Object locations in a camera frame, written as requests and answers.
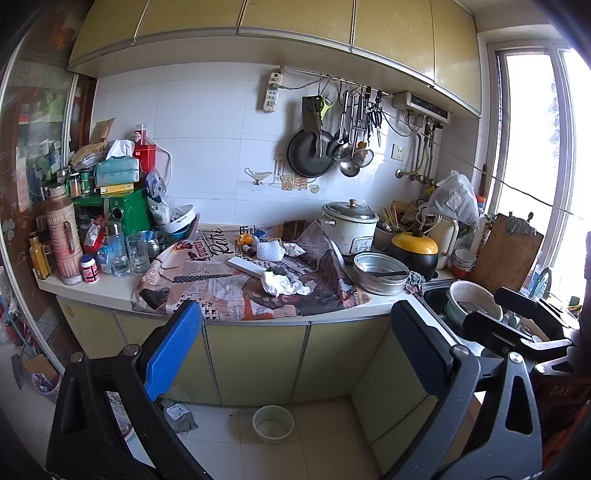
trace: wire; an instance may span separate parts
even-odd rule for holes
[[[475,169],[477,169],[479,172],[483,173],[484,175],[488,175],[490,178],[492,178],[492,179],[495,179],[496,181],[498,181],[498,182],[502,183],[502,184],[503,184],[503,185],[505,185],[506,187],[509,187],[511,190],[515,190],[516,192],[522,193],[523,195],[526,195],[526,196],[528,196],[529,198],[531,198],[531,199],[534,199],[536,202],[540,202],[540,203],[542,203],[542,204],[544,204],[544,205],[546,205],[546,206],[548,206],[548,207],[555,208],[555,209],[557,209],[557,210],[559,210],[559,211],[561,211],[561,212],[567,213],[568,215],[572,215],[572,216],[574,216],[574,217],[578,218],[579,220],[582,220],[582,221],[584,221],[584,222],[587,222],[587,223],[591,223],[591,220],[588,220],[588,219],[586,219],[586,218],[583,218],[583,217],[581,217],[581,216],[577,215],[576,213],[573,213],[573,212],[571,212],[570,210],[566,210],[566,209],[564,209],[564,208],[557,207],[556,205],[552,205],[551,203],[548,203],[548,202],[545,202],[545,201],[543,201],[543,200],[540,200],[538,197],[535,197],[535,196],[533,196],[531,193],[524,192],[523,190],[520,190],[520,189],[518,189],[517,187],[514,187],[513,185],[509,185],[508,183],[505,183],[504,181],[502,181],[502,180],[500,180],[500,179],[496,178],[496,177],[495,177],[495,176],[494,176],[492,173],[485,172],[484,170],[482,170],[481,168],[478,168],[477,166],[475,166],[475,165],[474,165],[474,164],[472,164],[471,162],[469,162],[469,161],[467,161],[467,160],[464,160],[463,158],[460,158],[460,157],[458,157],[458,156],[457,156],[455,153],[453,153],[453,152],[450,152],[450,151],[449,151],[447,148],[444,148],[444,147],[442,147],[442,146],[441,146],[441,144],[439,144],[439,143],[437,143],[437,142],[434,142],[434,143],[435,143],[435,144],[436,144],[436,145],[437,145],[439,148],[441,148],[443,151],[445,151],[445,152],[449,153],[449,154],[450,154],[452,157],[454,157],[454,158],[456,158],[456,159],[458,159],[458,160],[460,160],[460,161],[464,162],[466,165],[469,165],[469,166],[471,166],[472,168],[475,168]]]
[[[322,81],[322,77],[323,77],[323,75],[321,75],[318,80],[314,80],[313,82],[306,83],[305,85],[302,85],[301,87],[286,87],[284,85],[279,85],[279,88],[282,88],[284,90],[301,90],[302,88],[309,87],[310,85],[314,85],[315,83],[320,83]]]

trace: lid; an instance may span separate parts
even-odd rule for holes
[[[123,233],[123,228],[119,222],[107,223],[106,230],[108,236],[121,235]]]
[[[434,255],[439,251],[435,240],[423,235],[419,231],[399,233],[392,238],[395,247],[423,255]]]
[[[65,185],[58,185],[57,187],[53,187],[49,189],[49,195],[51,198],[61,197],[62,195],[66,194],[66,186]]]
[[[337,214],[341,218],[353,220],[354,222],[375,223],[378,221],[378,216],[371,208],[365,205],[357,205],[357,200],[350,199],[347,202],[330,202],[324,205],[324,210]]]

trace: rice cooker lid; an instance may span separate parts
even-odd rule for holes
[[[377,223],[378,216],[365,205],[358,205],[357,200],[348,202],[330,202],[323,206],[325,212],[344,220],[359,223]]]

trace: window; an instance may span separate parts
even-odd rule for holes
[[[549,41],[489,46],[489,55],[498,80],[492,171],[505,183],[491,181],[489,213],[532,212],[532,226],[544,234],[536,263],[553,267],[552,292],[563,301],[582,298],[591,231],[584,141],[591,131],[591,71],[576,52]]]

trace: frying pan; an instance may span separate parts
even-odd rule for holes
[[[287,145],[287,161],[291,169],[302,177],[315,179],[327,173],[334,160],[327,155],[327,146],[334,140],[326,130],[322,130],[322,156],[316,157],[316,134],[300,130]]]

